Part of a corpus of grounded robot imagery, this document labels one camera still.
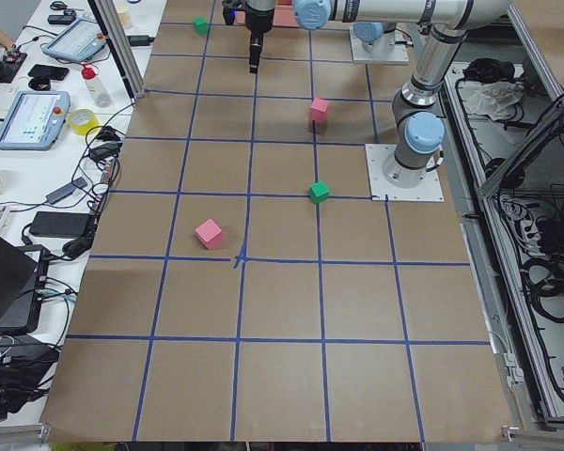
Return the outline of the pink cube near arm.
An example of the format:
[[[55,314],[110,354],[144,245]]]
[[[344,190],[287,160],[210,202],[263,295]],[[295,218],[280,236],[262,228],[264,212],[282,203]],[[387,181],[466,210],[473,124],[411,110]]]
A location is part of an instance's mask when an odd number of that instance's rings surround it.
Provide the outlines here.
[[[312,125],[325,124],[328,119],[330,102],[322,98],[314,98],[310,104],[308,120]]]

